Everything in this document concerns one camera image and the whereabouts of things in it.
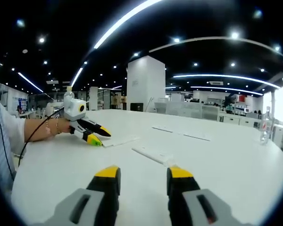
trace white pillar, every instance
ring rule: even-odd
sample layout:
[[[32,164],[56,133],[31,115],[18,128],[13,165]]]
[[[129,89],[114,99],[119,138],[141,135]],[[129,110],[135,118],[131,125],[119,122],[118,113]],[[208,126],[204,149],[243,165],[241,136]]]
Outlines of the white pillar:
[[[151,98],[147,112],[154,111],[154,102],[166,96],[165,64],[144,56],[128,64],[127,71],[127,110],[131,103],[143,103],[143,111]]]
[[[98,88],[90,87],[89,89],[89,111],[98,109]]]

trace office desk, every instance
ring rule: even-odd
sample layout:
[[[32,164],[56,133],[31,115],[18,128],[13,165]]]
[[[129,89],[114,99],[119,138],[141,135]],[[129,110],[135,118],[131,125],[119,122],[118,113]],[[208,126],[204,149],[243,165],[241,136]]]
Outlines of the office desk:
[[[254,128],[121,110],[92,111],[87,116],[109,129],[113,137],[140,139],[104,148],[62,134],[28,145],[12,191],[12,203],[28,224],[47,220],[60,201],[77,188],[86,188],[96,172],[115,164],[122,174],[116,225],[170,226],[166,167],[132,147],[172,154],[201,188],[228,203],[242,223],[258,224],[283,191],[283,153],[273,142],[261,146],[260,133]],[[211,141],[152,126],[201,134]]]

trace water bottle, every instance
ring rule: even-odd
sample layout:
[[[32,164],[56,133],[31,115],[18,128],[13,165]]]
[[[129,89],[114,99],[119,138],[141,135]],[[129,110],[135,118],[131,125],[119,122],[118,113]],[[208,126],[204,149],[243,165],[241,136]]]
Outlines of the water bottle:
[[[72,92],[72,87],[71,86],[67,86],[67,89],[66,89],[66,93],[64,94],[64,100],[65,100],[65,97],[67,96],[71,96],[71,98],[74,98],[75,97],[75,94]]]
[[[262,119],[262,127],[261,127],[261,136],[260,136],[260,142],[262,145],[265,145],[268,143],[271,131],[272,131],[273,121],[270,117],[270,107],[266,108],[266,113],[263,116]]]

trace black ceiling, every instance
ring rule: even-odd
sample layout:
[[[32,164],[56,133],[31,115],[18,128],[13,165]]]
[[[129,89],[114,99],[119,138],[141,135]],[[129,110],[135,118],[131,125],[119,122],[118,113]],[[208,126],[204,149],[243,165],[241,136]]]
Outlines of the black ceiling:
[[[247,90],[260,84],[236,79],[173,79],[174,75],[231,74],[267,81],[283,71],[283,56],[244,42],[204,40],[149,53],[172,43],[173,38],[229,36],[232,31],[271,47],[278,44],[283,53],[280,2],[162,0],[129,19],[100,48],[93,49],[118,19],[144,1],[0,1],[0,82],[39,93],[19,77],[17,72],[21,72],[45,92],[53,89],[46,83],[51,79],[58,80],[55,87],[62,90],[62,81],[71,81],[83,65],[74,90],[87,90],[87,84],[109,88],[123,85],[125,89],[126,67],[137,58],[133,57],[135,52],[139,52],[138,57],[150,55],[165,63],[167,85],[172,83],[186,90],[191,90],[191,85],[208,86],[207,81],[229,82],[236,89],[249,85]],[[263,15],[255,19],[258,9]],[[17,19],[23,19],[25,27],[18,27]],[[46,40],[43,44],[38,43],[41,36]],[[22,53],[24,49],[28,50],[26,54]]]

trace curved led light strip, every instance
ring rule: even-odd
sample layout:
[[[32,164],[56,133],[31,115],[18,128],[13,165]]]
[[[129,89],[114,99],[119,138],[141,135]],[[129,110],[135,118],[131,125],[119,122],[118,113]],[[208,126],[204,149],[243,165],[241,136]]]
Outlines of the curved led light strip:
[[[233,79],[244,79],[249,81],[255,81],[262,84],[266,84],[268,86],[275,87],[277,89],[280,88],[280,86],[274,85],[272,83],[269,83],[267,81],[259,80],[259,79],[253,79],[249,77],[244,76],[237,76],[237,75],[228,75],[228,74],[186,74],[186,75],[177,75],[173,76],[173,78],[191,78],[191,77],[222,77],[222,78],[233,78]]]
[[[232,41],[243,41],[243,42],[247,42],[247,43],[251,43],[257,46],[261,46],[264,47],[270,51],[273,51],[281,56],[283,56],[282,53],[280,53],[279,51],[275,50],[274,48],[267,46],[265,44],[262,44],[260,42],[257,41],[253,41],[253,40],[249,40],[249,39],[242,39],[242,38],[237,38],[237,39],[233,39],[231,37],[227,37],[227,36],[212,36],[212,37],[201,37],[201,38],[193,38],[193,39],[186,39],[186,40],[182,40],[180,42],[174,42],[174,43],[170,43],[155,49],[152,49],[149,51],[149,53],[155,52],[157,50],[163,49],[163,48],[168,48],[170,46],[174,46],[174,45],[178,45],[178,44],[182,44],[182,43],[187,43],[187,42],[192,42],[192,41],[203,41],[203,40],[232,40]]]
[[[35,84],[33,84],[31,81],[29,81],[28,78],[26,78],[22,73],[18,72],[18,75],[20,75],[23,79],[25,79],[29,84],[34,86],[36,89],[38,89],[41,93],[43,93],[43,90],[37,87]]]
[[[232,88],[222,88],[222,87],[209,87],[209,86],[191,86],[191,88],[197,88],[197,89],[223,89],[223,90],[232,90],[232,91],[245,92],[245,93],[251,93],[251,94],[256,94],[256,95],[259,95],[259,96],[263,96],[262,93],[256,93],[256,92],[242,90],[242,89],[232,89]]]
[[[132,9],[129,13],[124,15],[122,18],[120,18],[119,21],[117,21],[102,37],[101,39],[95,44],[93,48],[99,48],[101,44],[124,22],[129,20],[134,15],[138,14],[139,12],[143,11],[144,9],[148,8],[151,5],[154,5],[157,2],[160,2],[162,0],[147,0],[144,3],[138,5],[134,9]]]

